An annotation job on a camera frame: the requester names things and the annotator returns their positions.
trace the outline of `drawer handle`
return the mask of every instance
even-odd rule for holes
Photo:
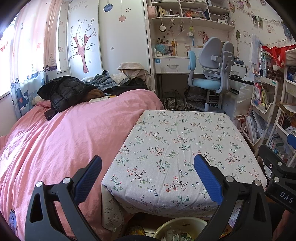
[[[168,66],[168,67],[173,67],[173,66],[178,67],[177,64],[168,64],[167,66]]]

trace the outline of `black puffer jacket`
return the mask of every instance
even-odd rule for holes
[[[72,76],[63,76],[49,81],[43,85],[37,94],[45,100],[50,100],[54,114],[62,112],[69,107],[82,102],[84,96],[91,90],[96,89],[92,84],[87,84]]]

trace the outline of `blue chair seat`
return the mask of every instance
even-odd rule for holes
[[[218,90],[220,89],[221,81],[209,79],[192,79],[192,84],[203,89]]]

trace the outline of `blue gripper pad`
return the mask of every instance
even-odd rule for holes
[[[194,158],[194,168],[200,177],[205,189],[207,190],[210,198],[217,202],[218,205],[221,205],[223,201],[222,187],[218,180],[215,178],[207,164],[206,160],[203,160],[203,156],[198,154]]]
[[[296,136],[290,134],[287,137],[287,142],[290,146],[292,146],[294,149],[296,149]]]
[[[87,170],[75,185],[75,203],[84,202],[102,169],[102,159],[96,156],[88,164]]]

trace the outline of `tree decal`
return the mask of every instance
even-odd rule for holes
[[[73,26],[71,27],[70,30],[70,34],[71,34],[71,38],[75,41],[76,46],[74,45],[74,42],[71,40],[70,41],[70,46],[72,46],[72,49],[70,50],[70,59],[73,59],[76,55],[80,55],[82,58],[82,64],[83,64],[83,73],[87,73],[89,72],[87,65],[86,65],[86,61],[85,61],[85,52],[88,51],[92,51],[91,47],[94,46],[94,43],[90,43],[87,47],[87,42],[88,40],[91,38],[91,36],[94,34],[95,28],[93,29],[92,33],[87,36],[86,32],[91,30],[91,25],[94,21],[94,18],[91,19],[91,24],[87,24],[87,28],[85,29],[84,35],[81,36],[78,34],[80,34],[80,32],[83,29],[83,24],[86,22],[86,18],[83,21],[80,21],[80,19],[78,20],[79,26],[77,28],[76,34],[73,37]]]

